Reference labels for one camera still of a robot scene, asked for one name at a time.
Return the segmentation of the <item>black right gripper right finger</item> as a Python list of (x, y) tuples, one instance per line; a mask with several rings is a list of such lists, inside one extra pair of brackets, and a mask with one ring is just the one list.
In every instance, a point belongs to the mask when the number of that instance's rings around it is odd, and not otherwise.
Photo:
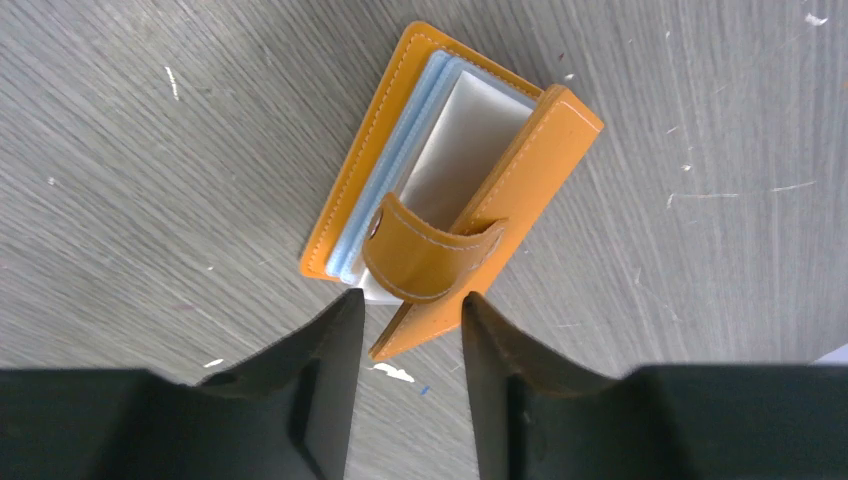
[(483, 479), (633, 479), (636, 449), (614, 380), (522, 332), (481, 294), (462, 304), (462, 345)]

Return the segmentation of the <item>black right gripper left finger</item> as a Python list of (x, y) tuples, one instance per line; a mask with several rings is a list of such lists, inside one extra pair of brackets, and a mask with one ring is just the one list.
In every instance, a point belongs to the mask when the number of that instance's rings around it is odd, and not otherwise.
[(349, 289), (310, 322), (202, 382), (198, 479), (341, 479), (365, 320)]

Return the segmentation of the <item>orange leather card holder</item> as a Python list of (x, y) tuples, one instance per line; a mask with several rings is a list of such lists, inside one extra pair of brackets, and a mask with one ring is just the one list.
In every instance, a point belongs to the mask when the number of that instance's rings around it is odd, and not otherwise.
[(460, 323), (603, 130), (568, 87), (540, 88), (434, 26), (402, 33), (306, 242), (304, 276), (396, 313), (383, 361)]

